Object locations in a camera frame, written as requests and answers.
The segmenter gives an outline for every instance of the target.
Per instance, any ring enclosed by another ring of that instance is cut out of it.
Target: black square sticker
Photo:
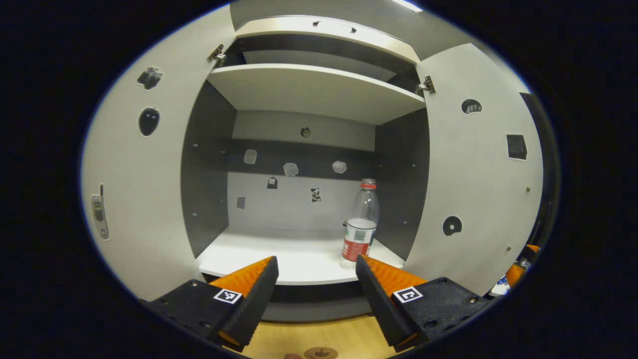
[[[507,156],[515,160],[527,160],[527,146],[523,135],[507,135]]]
[[[423,297],[423,294],[419,293],[414,287],[408,287],[406,289],[402,289],[400,291],[396,291],[393,293],[401,303],[407,303],[415,299],[419,299]]]
[[[219,293],[217,293],[217,295],[215,295],[214,298],[221,302],[234,304],[240,297],[241,293],[229,291],[228,289],[222,289],[219,291]]]

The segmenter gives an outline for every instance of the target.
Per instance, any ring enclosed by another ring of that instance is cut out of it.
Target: wooden floor
[[[339,359],[385,359],[397,354],[387,345],[376,319],[368,315],[319,323],[261,322],[241,354],[255,359],[284,359],[286,354],[304,358],[304,352],[315,347],[335,349]]]

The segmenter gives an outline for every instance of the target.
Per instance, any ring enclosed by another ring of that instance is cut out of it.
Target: open cabinet door
[[[182,148],[195,99],[217,61],[208,57],[234,40],[229,5],[182,26],[129,65],[92,119],[81,165],[87,229],[109,268],[141,299],[204,279],[184,224]],[[156,118],[152,134],[139,125],[146,116]],[[96,197],[108,241],[95,225]]]
[[[474,45],[431,56],[417,72],[421,81],[430,76],[436,92],[424,91],[429,177],[404,268],[428,280],[448,277],[483,295],[533,229],[543,186],[538,133],[520,94]]]

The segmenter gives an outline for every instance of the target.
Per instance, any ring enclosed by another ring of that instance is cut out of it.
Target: black sticker
[[[454,233],[460,233],[463,228],[461,219],[457,216],[449,216],[443,221],[443,233],[451,236]]]
[[[481,106],[480,102],[469,98],[461,104],[461,111],[464,114],[469,115],[475,112],[483,112],[483,106]]]
[[[246,198],[245,197],[238,197],[237,198],[237,208],[239,208],[240,210],[245,210],[246,209]]]
[[[314,203],[314,202],[321,202],[321,193],[319,192],[321,190],[321,188],[317,187],[317,188],[310,188],[310,200]]]
[[[155,128],[157,128],[160,122],[160,113],[156,109],[150,107],[144,109],[140,115],[140,121],[138,123],[140,127],[140,133],[144,136],[150,136]]]
[[[271,176],[266,183],[266,188],[268,188],[269,190],[276,190],[278,183],[279,181],[277,180],[277,177]]]
[[[149,66],[137,78],[137,84],[144,86],[144,90],[149,91],[158,84],[162,76],[164,76],[164,73],[159,67]]]
[[[527,146],[523,135],[507,135],[507,156],[516,160],[527,160]]]
[[[301,137],[308,138],[310,137],[310,128],[304,127],[301,129]]]

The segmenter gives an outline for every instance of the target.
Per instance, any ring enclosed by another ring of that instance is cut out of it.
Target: bottle label
[[[367,246],[369,243],[355,243],[348,240],[343,240],[343,250],[341,255],[349,260],[356,261],[359,254],[367,254]]]
[[[375,230],[376,227],[367,229],[353,227],[348,221],[341,255],[349,261],[356,261],[359,254],[367,254]]]

